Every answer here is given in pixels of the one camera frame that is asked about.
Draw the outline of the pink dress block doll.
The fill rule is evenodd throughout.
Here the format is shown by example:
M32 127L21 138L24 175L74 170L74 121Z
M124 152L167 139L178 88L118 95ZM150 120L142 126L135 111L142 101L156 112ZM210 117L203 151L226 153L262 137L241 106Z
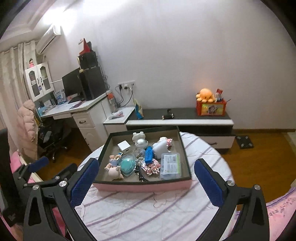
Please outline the pink dress block doll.
M159 142L161 142L161 141L166 141L166 146L167 146L167 148L169 148L172 146L173 139L167 138L167 137L160 137Z

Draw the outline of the clear box with green label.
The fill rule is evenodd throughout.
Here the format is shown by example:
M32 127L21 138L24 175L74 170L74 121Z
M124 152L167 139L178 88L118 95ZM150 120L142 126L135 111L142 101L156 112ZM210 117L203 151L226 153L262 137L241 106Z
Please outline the clear box with green label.
M162 153L161 155L161 180L174 180L182 176L181 160L179 153Z

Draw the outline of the pink patterned round item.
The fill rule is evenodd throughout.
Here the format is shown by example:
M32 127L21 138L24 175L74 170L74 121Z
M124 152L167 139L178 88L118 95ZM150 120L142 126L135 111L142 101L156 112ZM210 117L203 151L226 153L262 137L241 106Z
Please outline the pink patterned round item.
M148 176L158 175L160 173L161 165L156 159L153 159L152 163L150 164L146 164L145 162L142 162L141 168L144 170L144 172Z

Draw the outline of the white power adapter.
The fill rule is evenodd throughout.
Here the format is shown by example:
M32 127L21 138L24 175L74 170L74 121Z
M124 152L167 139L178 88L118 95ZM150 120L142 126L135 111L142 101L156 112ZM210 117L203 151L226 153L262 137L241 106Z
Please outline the white power adapter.
M126 155L127 153L132 151L132 147L127 141L122 141L118 143L117 146L123 155Z

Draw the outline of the white hutch cabinet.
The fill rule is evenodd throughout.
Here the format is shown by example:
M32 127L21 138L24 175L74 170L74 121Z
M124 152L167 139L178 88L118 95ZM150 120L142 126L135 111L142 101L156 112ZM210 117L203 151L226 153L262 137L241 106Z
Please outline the white hutch cabinet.
M32 101L37 101L54 91L48 63L44 62L28 68L23 75Z

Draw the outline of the low black white tv bench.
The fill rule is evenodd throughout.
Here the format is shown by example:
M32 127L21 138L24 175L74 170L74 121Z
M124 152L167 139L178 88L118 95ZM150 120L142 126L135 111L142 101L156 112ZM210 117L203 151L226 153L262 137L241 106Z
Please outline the low black white tv bench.
M144 118L137 119L133 112L126 127L128 130L153 128L160 126L178 126L181 132L193 133L217 150L228 150L232 147L235 133L234 122L228 116L198 116L195 108L173 108L173 118L163 120L166 109L145 109Z

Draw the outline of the black floor scale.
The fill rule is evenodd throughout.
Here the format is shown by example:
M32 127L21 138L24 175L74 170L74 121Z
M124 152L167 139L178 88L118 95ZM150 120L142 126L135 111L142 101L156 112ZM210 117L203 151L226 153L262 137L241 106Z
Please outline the black floor scale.
M254 148L254 145L248 135L236 136L235 139L240 149Z

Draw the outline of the small pig doll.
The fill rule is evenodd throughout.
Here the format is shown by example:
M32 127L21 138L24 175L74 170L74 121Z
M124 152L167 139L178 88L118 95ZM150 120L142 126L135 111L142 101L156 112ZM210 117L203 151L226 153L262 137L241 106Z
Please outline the small pig doll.
M121 173L121 166L119 165L121 157L122 155L120 154L109 156L109 163L104 168L107 172L108 181L124 179L123 174Z

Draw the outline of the white striped table cover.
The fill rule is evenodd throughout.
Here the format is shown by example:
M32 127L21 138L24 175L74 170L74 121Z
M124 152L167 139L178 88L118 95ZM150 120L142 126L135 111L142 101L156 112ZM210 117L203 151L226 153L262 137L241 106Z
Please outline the white striped table cover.
M218 208L197 177L189 189L110 192L91 186L75 208L97 240L196 240Z

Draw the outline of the teal brush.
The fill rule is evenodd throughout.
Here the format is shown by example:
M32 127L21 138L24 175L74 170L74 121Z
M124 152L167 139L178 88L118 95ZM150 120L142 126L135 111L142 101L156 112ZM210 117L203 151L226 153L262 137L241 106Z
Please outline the teal brush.
M136 159L134 155L124 155L120 161L119 166L121 166L121 173L123 176L128 177L135 171Z

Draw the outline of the clear acrylic music box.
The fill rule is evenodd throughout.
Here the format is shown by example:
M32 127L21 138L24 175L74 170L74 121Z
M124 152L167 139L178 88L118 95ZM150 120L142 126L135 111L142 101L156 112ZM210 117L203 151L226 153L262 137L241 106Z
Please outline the clear acrylic music box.
M145 149L136 149L135 150L136 158L144 158L145 157Z

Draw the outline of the wall power strip outlet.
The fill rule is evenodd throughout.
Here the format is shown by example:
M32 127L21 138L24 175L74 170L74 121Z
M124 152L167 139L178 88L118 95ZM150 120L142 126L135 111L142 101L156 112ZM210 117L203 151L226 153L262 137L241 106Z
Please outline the wall power strip outlet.
M123 88L131 88L133 85L135 85L135 81L134 80L124 81L124 82L118 83L117 85L122 86Z

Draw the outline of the pink black storage box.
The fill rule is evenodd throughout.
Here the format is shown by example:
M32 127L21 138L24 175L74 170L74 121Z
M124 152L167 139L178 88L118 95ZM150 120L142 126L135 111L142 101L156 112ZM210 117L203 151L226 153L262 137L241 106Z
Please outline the pink black storage box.
M161 192L188 189L190 165L176 126L111 133L99 156L100 191Z

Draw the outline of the colourful snack packet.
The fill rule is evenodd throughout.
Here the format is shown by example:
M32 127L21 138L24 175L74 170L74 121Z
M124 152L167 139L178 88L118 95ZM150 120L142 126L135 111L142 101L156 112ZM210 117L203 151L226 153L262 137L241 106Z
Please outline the colourful snack packet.
M145 150L145 157L144 161L146 165L149 165L152 163L154 157L154 152L151 146L148 146Z

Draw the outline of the white rounded device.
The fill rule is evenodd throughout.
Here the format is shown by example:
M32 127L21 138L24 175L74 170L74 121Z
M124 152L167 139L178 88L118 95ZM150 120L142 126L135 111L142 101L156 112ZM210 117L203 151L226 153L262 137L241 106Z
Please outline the white rounded device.
M154 156L156 159L160 159L162 154L166 154L170 152L168 150L166 140L162 140L160 142L154 143L152 146L152 150L154 152Z

